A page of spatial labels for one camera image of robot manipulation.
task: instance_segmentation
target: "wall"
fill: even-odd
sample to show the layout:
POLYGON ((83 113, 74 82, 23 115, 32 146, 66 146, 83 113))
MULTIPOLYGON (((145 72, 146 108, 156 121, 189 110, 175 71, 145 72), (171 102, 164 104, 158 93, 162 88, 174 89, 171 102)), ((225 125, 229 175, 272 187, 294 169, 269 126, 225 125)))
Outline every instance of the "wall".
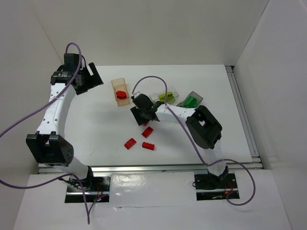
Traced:
MULTIPOLYGON (((0 107, 1 131, 24 115, 45 104, 49 98, 50 76, 60 59, 42 27, 24 0, 0 1, 0 107)), ((26 185, 37 167, 25 144, 35 132, 43 114, 18 125, 0 140, 0 178, 26 185)), ((0 185, 1 229, 13 229, 24 190, 0 185)))
POLYGON ((97 65, 234 65, 268 2, 30 1, 60 56, 75 41, 97 65))
POLYGON ((258 149, 294 230, 307 224, 306 3, 271 0, 235 67, 258 149))

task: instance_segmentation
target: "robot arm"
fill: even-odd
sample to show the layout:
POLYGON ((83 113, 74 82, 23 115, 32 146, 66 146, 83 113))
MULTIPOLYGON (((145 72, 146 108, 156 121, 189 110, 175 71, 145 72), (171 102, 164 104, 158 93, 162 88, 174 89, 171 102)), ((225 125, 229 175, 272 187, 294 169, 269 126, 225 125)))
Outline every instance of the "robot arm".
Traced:
MULTIPOLYGON (((178 123, 173 114, 166 108, 164 102, 153 103, 148 96, 139 94, 132 97, 135 107, 131 111, 140 126, 150 120, 178 123)), ((181 123, 187 126, 194 142, 204 151, 204 159, 210 164, 223 159, 221 151, 221 124, 203 105, 198 108, 181 108, 168 105, 177 115, 181 123)), ((213 180, 220 183, 228 174, 228 167, 224 161, 208 167, 213 180)))
MULTIPOLYGON (((51 94, 53 100, 70 81, 78 66, 78 54, 64 54, 64 65, 51 76, 51 94)), ((28 134, 26 143, 36 162, 58 168, 65 173, 78 176, 84 187, 90 187, 93 172, 89 166, 82 164, 74 157, 73 146, 65 140, 64 128, 71 101, 75 95, 103 84, 94 63, 89 64, 93 75, 87 67, 80 68, 74 82, 50 107, 35 134, 28 134)))

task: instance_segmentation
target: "red block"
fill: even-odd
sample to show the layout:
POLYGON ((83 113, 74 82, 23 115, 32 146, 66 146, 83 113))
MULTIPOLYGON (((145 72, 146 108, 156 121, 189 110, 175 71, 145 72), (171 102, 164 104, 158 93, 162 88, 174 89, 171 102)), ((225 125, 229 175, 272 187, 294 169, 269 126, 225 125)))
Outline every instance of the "red block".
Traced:
POLYGON ((127 98, 127 94, 124 91, 117 91, 116 92, 116 97, 118 99, 125 99, 125 98, 127 98))
POLYGON ((154 144, 143 142, 142 147, 145 148, 145 149, 153 150, 154 149, 154 144))
POLYGON ((124 146, 126 147, 126 149, 130 149, 133 145, 135 145, 135 143, 136 143, 135 139, 131 138, 126 142, 124 146))
POLYGON ((145 129, 142 135, 147 138, 152 132, 153 132, 153 128, 148 127, 147 129, 145 129))

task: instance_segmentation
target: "gray wall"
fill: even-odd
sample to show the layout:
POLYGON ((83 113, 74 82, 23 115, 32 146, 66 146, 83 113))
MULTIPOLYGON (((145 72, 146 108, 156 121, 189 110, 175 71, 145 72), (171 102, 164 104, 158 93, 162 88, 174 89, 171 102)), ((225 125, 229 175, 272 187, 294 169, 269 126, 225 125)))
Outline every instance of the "gray wall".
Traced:
MULTIPOLYGON (((0 129, 48 101, 50 76, 60 65, 42 27, 26 0, 0 1, 0 129)), ((26 185, 37 167, 25 144, 34 133, 43 113, 18 125, 0 140, 0 178, 26 185)), ((13 229, 24 190, 0 185, 1 229, 13 229)))
POLYGON ((30 0, 58 54, 97 65, 235 65, 268 0, 30 0))
POLYGON ((306 3, 271 0, 235 67, 261 158, 294 230, 307 225, 306 3))

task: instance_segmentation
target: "white panel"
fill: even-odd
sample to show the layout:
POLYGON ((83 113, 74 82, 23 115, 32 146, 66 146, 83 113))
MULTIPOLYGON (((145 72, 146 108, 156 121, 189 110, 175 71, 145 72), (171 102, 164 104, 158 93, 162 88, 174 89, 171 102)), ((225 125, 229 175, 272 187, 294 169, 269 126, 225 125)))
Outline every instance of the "white panel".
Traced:
POLYGON ((115 207, 186 206, 196 202, 194 172, 112 174, 110 203, 115 207))
POLYGON ((307 190, 304 3, 271 0, 235 67, 261 158, 273 169, 294 230, 307 225, 307 201, 301 196, 307 190))
MULTIPOLYGON (((0 130, 48 102, 50 76, 60 64, 26 0, 0 1, 0 130)), ((38 115, 0 140, 0 179, 26 185, 37 167, 25 138, 35 132, 38 115)), ((0 185, 1 229, 13 229, 24 190, 0 185)))
MULTIPOLYGON (((66 184, 55 181, 26 190, 14 230, 290 230, 273 175, 268 170, 251 171, 257 191, 254 200, 234 207, 225 200, 197 201, 180 207, 104 207, 96 204, 88 226, 84 204, 64 204, 66 184)), ((29 185, 54 178, 54 175, 31 175, 29 185)), ((245 171, 236 172, 241 199, 252 193, 252 183, 245 171)), ((167 186, 162 180, 159 189, 167 186)))
POLYGON ((234 65, 268 0, 31 2, 60 56, 75 41, 99 65, 234 65))
MULTIPOLYGON (((202 96, 202 104, 223 126, 224 157, 252 161, 224 66, 100 66, 97 70, 105 84, 73 99, 65 127, 66 140, 73 145, 75 156, 82 163, 90 166, 201 163, 180 125, 152 121, 149 126, 154 130, 144 138, 141 133, 145 127, 137 125, 130 111, 134 104, 117 106, 111 80, 125 77, 131 93, 135 83, 148 75, 160 76, 173 85, 179 93, 179 102, 191 91, 202 96), (137 143, 127 150, 124 144, 130 138, 137 143), (143 141, 155 144, 155 150, 142 148, 143 141)), ((136 91, 150 95, 163 90, 161 81, 146 79, 136 91)))

